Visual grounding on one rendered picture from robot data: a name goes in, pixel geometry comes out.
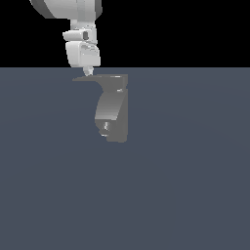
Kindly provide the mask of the grey faucet body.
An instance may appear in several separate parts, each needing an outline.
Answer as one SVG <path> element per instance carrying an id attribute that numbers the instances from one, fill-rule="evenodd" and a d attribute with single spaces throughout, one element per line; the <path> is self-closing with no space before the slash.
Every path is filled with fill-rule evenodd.
<path id="1" fill-rule="evenodd" d="M 128 78 L 101 78 L 103 89 L 98 101 L 95 123 L 108 142 L 125 143 L 128 136 Z"/>

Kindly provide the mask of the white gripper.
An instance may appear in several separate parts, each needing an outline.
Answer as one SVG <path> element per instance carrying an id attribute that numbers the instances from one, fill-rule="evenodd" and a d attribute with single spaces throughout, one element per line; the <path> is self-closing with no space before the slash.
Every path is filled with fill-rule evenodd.
<path id="1" fill-rule="evenodd" d="M 65 43 L 67 59 L 72 67 L 84 67 L 86 76 L 94 72 L 93 66 L 101 65 L 100 50 L 96 45 L 83 41 L 70 41 Z"/>

